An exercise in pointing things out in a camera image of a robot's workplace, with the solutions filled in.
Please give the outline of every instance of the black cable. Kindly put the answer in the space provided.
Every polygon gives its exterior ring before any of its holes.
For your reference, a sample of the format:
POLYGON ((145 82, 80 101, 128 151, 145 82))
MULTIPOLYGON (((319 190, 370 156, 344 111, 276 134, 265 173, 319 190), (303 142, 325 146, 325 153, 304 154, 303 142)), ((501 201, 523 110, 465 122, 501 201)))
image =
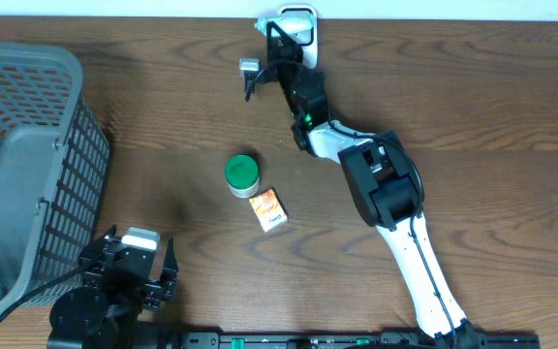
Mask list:
POLYGON ((419 173, 419 170, 417 169, 417 166, 415 165, 415 162, 413 162, 413 159, 411 159, 411 157, 408 156, 406 150, 404 150, 404 148, 396 140, 387 139, 376 135, 358 134, 357 132, 351 134, 349 132, 339 130, 332 122, 333 119, 331 117, 330 106, 327 106, 327 109, 328 109, 328 118, 327 118, 328 126, 330 126, 330 128, 333 129, 335 132, 344 135, 346 137, 351 137, 353 139, 370 139, 374 142, 378 142, 382 146, 390 146, 394 148, 396 151, 398 151, 410 165, 411 171, 413 172, 415 178, 417 179, 417 193, 418 193, 418 203, 410 218, 410 230, 411 230, 410 237, 413 238, 413 242, 417 246, 417 250, 421 257, 421 260, 423 261, 423 266, 425 267, 425 271, 427 271, 427 275, 429 276, 430 282, 432 283, 432 287, 434 289, 434 296, 438 298, 439 302, 441 303, 441 307, 443 308, 443 312, 445 312, 445 316, 447 317, 447 321, 449 322, 449 326, 451 327, 451 337, 453 340, 451 344, 451 348, 455 348, 455 346, 457 345, 457 333, 455 332, 455 326, 453 325, 453 321, 451 320, 451 316, 449 311, 447 310, 447 306, 443 301, 443 297, 441 296, 441 293, 438 290, 438 286, 436 285, 436 281, 434 280, 432 271, 430 270, 430 267, 427 265, 427 261, 425 260, 425 255, 423 254, 423 250, 421 249, 421 245, 419 244, 419 239, 417 238, 417 233, 415 232, 415 224, 414 224, 415 217, 421 215, 422 204, 425 198, 424 190, 423 190, 423 182, 421 181, 421 175, 419 173))
POLYGON ((249 84, 249 87, 247 87, 247 94, 244 97, 245 102, 249 102, 249 99, 251 98, 251 93, 253 92, 253 87, 256 85, 256 82, 258 82, 258 80, 262 77, 262 75, 265 72, 267 72, 267 71, 269 71, 269 70, 271 70, 275 67, 278 67, 280 65, 294 65, 296 67, 305 67, 300 62, 291 61, 291 60, 287 60, 287 59, 277 59, 277 60, 272 61, 270 64, 265 66, 262 70, 260 70, 260 72, 253 79, 253 81, 251 81, 251 84, 249 84))
POLYGON ((38 296, 39 294, 41 294, 42 292, 44 292, 45 290, 59 284, 62 283, 66 280, 68 280, 69 278, 76 276, 86 270, 89 270, 90 268, 92 268, 96 262, 98 262, 98 259, 102 256, 102 253, 98 254, 96 257, 92 258, 86 265, 84 266, 80 266, 74 270, 71 270, 67 273, 65 273, 62 276, 59 276, 56 279, 53 279, 49 282, 47 282, 46 284, 26 293, 24 296, 22 296, 21 298, 18 299, 18 301, 15 301, 14 303, 12 303, 12 305, 10 305, 6 310, 4 310, 1 315, 0 315, 0 324, 8 317, 8 315, 10 315, 13 311, 15 311, 19 306, 21 306, 23 303, 25 303, 26 301, 31 300, 33 297, 38 296))

